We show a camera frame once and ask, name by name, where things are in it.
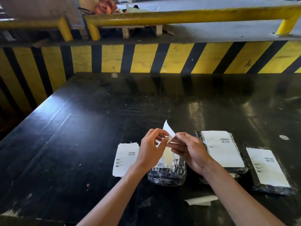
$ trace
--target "yellow and black striped wall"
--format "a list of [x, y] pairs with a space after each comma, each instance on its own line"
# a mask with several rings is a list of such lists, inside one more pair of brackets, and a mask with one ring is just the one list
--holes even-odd
[[301, 73], [301, 41], [0, 49], [0, 115], [27, 116], [76, 72]]

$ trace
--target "forearm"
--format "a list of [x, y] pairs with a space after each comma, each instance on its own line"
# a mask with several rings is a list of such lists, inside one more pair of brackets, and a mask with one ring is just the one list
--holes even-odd
[[138, 183], [146, 171], [137, 164], [130, 166], [124, 177], [109, 193], [78, 223], [79, 226], [115, 226], [123, 214]]
[[203, 175], [237, 226], [284, 225], [251, 197], [217, 162], [212, 161]]

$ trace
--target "hand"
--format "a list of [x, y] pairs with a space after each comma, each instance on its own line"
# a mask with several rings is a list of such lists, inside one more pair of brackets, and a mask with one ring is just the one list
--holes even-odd
[[[169, 133], [163, 129], [150, 129], [141, 140], [141, 146], [135, 164], [145, 169], [145, 172], [153, 168], [163, 155], [168, 141], [168, 137], [166, 136], [169, 136]], [[156, 145], [158, 145], [156, 140], [161, 141], [158, 147], [156, 147]]]
[[167, 147], [173, 153], [183, 156], [188, 166], [199, 175], [203, 175], [204, 168], [214, 161], [202, 142], [188, 133], [176, 133], [171, 142], [174, 143], [168, 143]]

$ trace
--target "wooden pallet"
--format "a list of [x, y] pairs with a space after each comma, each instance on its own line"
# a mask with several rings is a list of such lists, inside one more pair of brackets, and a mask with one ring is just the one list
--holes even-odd
[[123, 33], [123, 38], [129, 38], [130, 37], [130, 29], [135, 28], [145, 28], [151, 26], [154, 30], [156, 36], [162, 36], [162, 27], [163, 25], [133, 25], [133, 26], [104, 26], [105, 29], [110, 28], [121, 28]]

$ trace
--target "person's left hand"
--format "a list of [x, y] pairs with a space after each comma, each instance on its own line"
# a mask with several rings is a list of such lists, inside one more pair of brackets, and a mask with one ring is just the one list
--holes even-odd
[[[144, 168], [145, 172], [153, 168], [163, 155], [168, 141], [168, 137], [166, 136], [169, 136], [169, 133], [163, 129], [150, 129], [141, 140], [141, 146], [135, 164]], [[158, 145], [156, 140], [161, 141], [158, 147], [156, 147], [156, 145]]]

